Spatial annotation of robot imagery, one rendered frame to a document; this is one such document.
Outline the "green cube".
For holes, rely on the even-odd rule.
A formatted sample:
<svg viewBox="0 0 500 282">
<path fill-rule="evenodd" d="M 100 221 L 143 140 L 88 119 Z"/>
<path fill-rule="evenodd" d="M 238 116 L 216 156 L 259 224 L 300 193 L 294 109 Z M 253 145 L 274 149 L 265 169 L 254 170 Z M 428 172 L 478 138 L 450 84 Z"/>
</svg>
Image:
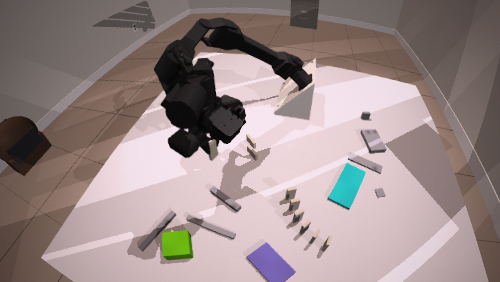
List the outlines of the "green cube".
<svg viewBox="0 0 500 282">
<path fill-rule="evenodd" d="M 163 257 L 167 260 L 194 258 L 188 230 L 162 232 Z"/>
</svg>

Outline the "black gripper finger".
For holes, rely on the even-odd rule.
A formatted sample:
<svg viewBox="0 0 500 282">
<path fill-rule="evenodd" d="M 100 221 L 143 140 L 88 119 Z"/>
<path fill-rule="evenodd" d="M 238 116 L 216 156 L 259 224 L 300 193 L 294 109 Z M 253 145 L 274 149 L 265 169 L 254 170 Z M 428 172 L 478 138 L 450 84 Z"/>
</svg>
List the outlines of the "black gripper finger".
<svg viewBox="0 0 500 282">
<path fill-rule="evenodd" d="M 208 137 L 208 136 L 207 136 Z M 210 149 L 210 144 L 209 142 L 212 140 L 212 138 L 208 137 L 203 143 L 200 144 L 199 147 L 201 147 L 204 152 L 208 155 L 211 154 L 211 149 Z"/>
<path fill-rule="evenodd" d="M 210 132 L 209 134 L 210 134 L 210 137 L 211 137 L 212 139 L 216 140 L 216 146 L 218 147 L 218 144 L 219 144 L 219 140 L 220 140 L 220 139 L 218 139 L 215 135 L 213 135 L 213 133 L 212 133 L 212 132 Z"/>
</svg>

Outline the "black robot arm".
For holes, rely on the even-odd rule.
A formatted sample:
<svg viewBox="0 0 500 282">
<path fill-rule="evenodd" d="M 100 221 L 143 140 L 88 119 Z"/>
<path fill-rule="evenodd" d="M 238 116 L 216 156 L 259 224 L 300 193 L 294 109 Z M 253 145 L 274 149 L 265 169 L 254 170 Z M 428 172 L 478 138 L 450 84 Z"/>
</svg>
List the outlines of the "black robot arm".
<svg viewBox="0 0 500 282">
<path fill-rule="evenodd" d="M 209 29 L 214 30 L 209 38 L 204 37 Z M 207 47 L 223 50 L 238 49 L 272 66 L 275 74 L 287 80 L 291 78 L 299 85 L 299 91 L 313 82 L 302 68 L 300 57 L 286 52 L 276 52 L 267 46 L 242 34 L 233 21 L 225 18 L 203 19 L 186 33 L 183 39 L 167 45 L 154 67 L 163 86 L 166 97 L 161 103 L 170 123 L 179 129 L 196 125 L 205 103 L 216 95 L 214 62 L 198 58 L 193 66 L 194 48 L 203 41 Z M 245 108 L 241 105 L 224 109 L 223 102 L 217 103 L 216 110 L 203 116 L 203 132 L 213 133 L 224 144 L 229 144 L 246 123 Z"/>
</svg>

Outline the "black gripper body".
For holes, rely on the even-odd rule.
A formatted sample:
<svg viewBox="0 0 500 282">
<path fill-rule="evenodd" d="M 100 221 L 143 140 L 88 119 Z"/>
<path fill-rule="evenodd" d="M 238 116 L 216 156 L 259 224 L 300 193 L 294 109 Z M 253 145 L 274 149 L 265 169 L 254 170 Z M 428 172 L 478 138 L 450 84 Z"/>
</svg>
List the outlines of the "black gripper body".
<svg viewBox="0 0 500 282">
<path fill-rule="evenodd" d="M 194 155 L 200 144 L 208 138 L 207 133 L 203 132 L 202 129 L 203 116 L 208 111 L 211 111 L 211 113 L 214 112 L 216 110 L 217 103 L 220 101 L 223 102 L 224 109 L 228 109 L 229 107 L 233 109 L 237 105 L 241 105 L 243 107 L 240 100 L 230 97 L 229 95 L 224 94 L 222 97 L 215 95 L 213 99 L 205 103 L 196 125 L 188 128 L 188 131 L 185 129 L 179 129 L 179 131 L 176 131 L 168 138 L 169 147 L 185 158 Z"/>
</svg>

